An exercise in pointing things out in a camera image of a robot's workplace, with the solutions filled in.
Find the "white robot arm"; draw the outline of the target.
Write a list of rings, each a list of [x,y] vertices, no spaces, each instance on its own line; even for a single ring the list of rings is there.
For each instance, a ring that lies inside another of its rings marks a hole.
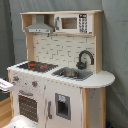
[[[0,78],[0,90],[3,92],[12,92],[14,85]],[[45,125],[42,121],[35,123],[23,115],[17,115],[3,128],[45,128]]]

